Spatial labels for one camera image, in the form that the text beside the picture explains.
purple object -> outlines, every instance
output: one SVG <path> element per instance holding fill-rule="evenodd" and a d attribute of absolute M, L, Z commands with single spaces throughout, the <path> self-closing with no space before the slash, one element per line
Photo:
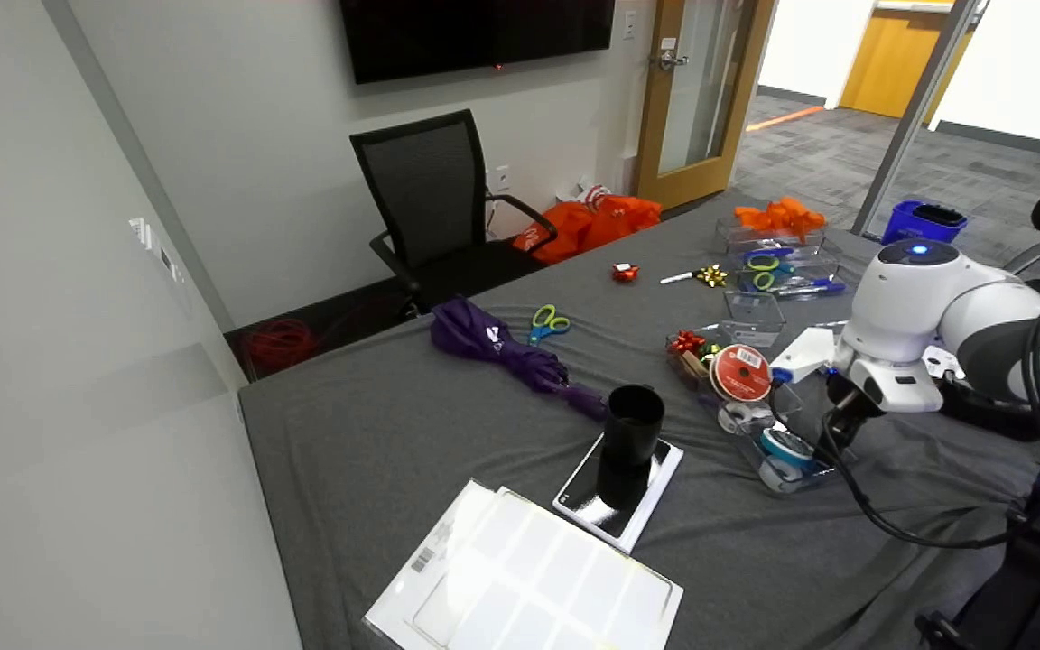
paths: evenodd
<path fill-rule="evenodd" d="M 495 363 L 530 390 L 556 395 L 597 423 L 605 423 L 608 417 L 601 395 L 566 382 L 566 370 L 560 364 L 556 354 L 516 343 L 506 323 L 491 317 L 489 310 L 479 310 L 461 298 L 435 309 L 429 335 L 435 347 L 440 347 L 446 354 Z"/>

paper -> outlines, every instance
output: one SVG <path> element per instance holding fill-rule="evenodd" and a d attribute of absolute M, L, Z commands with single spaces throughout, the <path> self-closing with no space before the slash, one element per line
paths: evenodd
<path fill-rule="evenodd" d="M 367 612 L 406 650 L 659 650 L 682 590 L 512 493 L 466 483 Z"/>

black cable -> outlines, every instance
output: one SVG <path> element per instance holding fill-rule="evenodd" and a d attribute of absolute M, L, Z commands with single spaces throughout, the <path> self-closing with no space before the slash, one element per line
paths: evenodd
<path fill-rule="evenodd" d="M 820 429 L 818 429 L 818 440 L 808 440 L 801 429 L 794 429 L 794 425 L 782 417 L 773 395 L 778 395 L 778 390 L 769 390 L 769 412 L 773 412 L 773 419 L 778 419 L 792 439 L 800 439 L 801 443 L 808 443 L 812 451 L 822 451 L 822 460 L 843 473 L 843 481 L 845 481 L 854 502 L 860 506 L 860 514 L 862 514 L 873 526 L 883 526 L 889 537 L 898 537 L 898 541 L 910 541 L 910 547 L 930 547 L 930 550 L 990 550 L 990 547 L 1005 547 L 1005 541 L 1011 537 L 1011 532 L 1002 532 L 1002 534 L 990 534 L 990 537 L 925 537 L 925 534 L 913 534 L 913 532 L 898 526 L 898 525 L 889 522 L 889 516 L 873 506 L 873 500 L 860 487 L 860 481 L 854 476 L 848 460 L 845 460 L 843 447 L 834 443 L 832 425 L 820 425 Z"/>
<path fill-rule="evenodd" d="M 1040 316 L 1027 334 L 1027 352 L 1022 352 L 1022 390 L 1034 408 L 1038 439 L 1040 439 Z"/>

cup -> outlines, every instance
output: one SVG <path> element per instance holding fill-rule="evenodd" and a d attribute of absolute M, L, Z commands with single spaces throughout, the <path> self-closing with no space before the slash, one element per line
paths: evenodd
<path fill-rule="evenodd" d="M 615 510 L 637 510 L 649 483 L 666 401 L 649 388 L 618 388 L 608 399 L 597 495 Z"/>

television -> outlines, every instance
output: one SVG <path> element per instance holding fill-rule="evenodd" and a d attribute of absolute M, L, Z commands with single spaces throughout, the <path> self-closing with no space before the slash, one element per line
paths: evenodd
<path fill-rule="evenodd" d="M 339 0 L 353 83 L 608 51 L 615 0 Z"/>

